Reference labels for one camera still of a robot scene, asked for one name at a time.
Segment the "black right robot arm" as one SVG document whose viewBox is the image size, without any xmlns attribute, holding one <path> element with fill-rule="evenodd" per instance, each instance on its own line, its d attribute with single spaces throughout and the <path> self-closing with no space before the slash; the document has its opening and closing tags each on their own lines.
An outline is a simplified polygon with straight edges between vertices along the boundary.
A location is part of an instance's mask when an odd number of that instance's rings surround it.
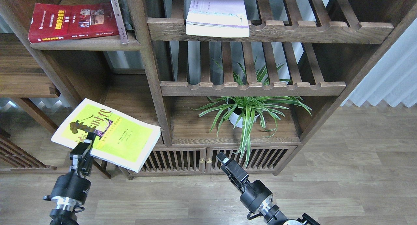
<svg viewBox="0 0 417 225">
<path fill-rule="evenodd" d="M 268 225 L 318 225 L 319 223 L 304 213 L 302 218 L 289 219 L 273 203 L 273 193 L 260 181 L 250 182 L 247 172 L 235 160 L 229 159 L 223 152 L 216 158 L 223 164 L 221 169 L 231 183 L 241 192 L 240 201 L 249 210 L 246 218 L 252 220 L 259 216 Z"/>
</svg>

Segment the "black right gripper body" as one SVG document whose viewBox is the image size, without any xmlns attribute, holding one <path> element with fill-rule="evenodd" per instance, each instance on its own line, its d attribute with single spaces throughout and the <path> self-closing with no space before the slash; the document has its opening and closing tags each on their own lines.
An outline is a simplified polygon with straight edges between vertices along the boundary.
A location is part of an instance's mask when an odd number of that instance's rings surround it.
<svg viewBox="0 0 417 225">
<path fill-rule="evenodd" d="M 250 182 L 249 175 L 235 177 L 233 173 L 227 173 L 232 184 L 240 191 L 240 201 L 250 211 L 250 214 L 267 214 L 274 204 L 273 193 L 260 181 Z"/>
</svg>

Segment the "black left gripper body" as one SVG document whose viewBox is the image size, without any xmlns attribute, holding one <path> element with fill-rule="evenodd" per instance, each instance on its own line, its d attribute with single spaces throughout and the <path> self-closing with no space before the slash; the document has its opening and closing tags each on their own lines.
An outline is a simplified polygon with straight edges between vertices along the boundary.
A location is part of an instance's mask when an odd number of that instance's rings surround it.
<svg viewBox="0 0 417 225">
<path fill-rule="evenodd" d="M 92 168 L 92 156 L 71 154 L 73 160 L 67 174 L 59 176 L 50 195 L 44 200 L 54 201 L 57 206 L 82 206 L 85 204 L 91 182 L 86 179 Z"/>
</svg>

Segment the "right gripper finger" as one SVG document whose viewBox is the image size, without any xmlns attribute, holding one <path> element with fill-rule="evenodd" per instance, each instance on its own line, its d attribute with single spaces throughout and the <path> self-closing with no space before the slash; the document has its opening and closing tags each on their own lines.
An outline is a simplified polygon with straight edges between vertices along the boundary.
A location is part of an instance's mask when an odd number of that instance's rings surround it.
<svg viewBox="0 0 417 225">
<path fill-rule="evenodd" d="M 249 177 L 248 173 L 235 160 L 229 159 L 223 152 L 219 152 L 216 158 L 222 163 L 220 168 L 228 176 L 231 183 L 236 188 L 244 188 Z"/>
</svg>

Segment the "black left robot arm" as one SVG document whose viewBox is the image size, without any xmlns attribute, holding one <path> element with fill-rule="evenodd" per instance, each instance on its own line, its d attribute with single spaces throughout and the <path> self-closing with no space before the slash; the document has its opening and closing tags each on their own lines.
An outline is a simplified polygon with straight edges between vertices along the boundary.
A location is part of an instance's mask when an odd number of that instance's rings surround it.
<svg viewBox="0 0 417 225">
<path fill-rule="evenodd" d="M 90 152 L 93 146 L 95 133 L 89 132 L 83 142 L 77 144 L 70 153 L 72 164 L 69 172 L 59 176 L 51 192 L 51 195 L 44 196 L 44 200 L 56 202 L 56 208 L 51 211 L 51 225 L 77 225 L 75 215 L 84 210 L 91 182 L 86 179 L 90 175 L 93 157 Z"/>
</svg>

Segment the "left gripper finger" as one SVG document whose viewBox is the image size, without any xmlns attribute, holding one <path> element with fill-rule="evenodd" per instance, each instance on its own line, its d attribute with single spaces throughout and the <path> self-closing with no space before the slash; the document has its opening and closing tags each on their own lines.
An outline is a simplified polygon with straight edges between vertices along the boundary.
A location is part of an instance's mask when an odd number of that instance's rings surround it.
<svg viewBox="0 0 417 225">
<path fill-rule="evenodd" d="M 79 142 L 77 146 L 70 152 L 70 159 L 72 160 L 71 168 L 91 168 L 93 165 L 93 157 L 91 150 L 96 134 L 89 132 L 83 142 Z"/>
</svg>

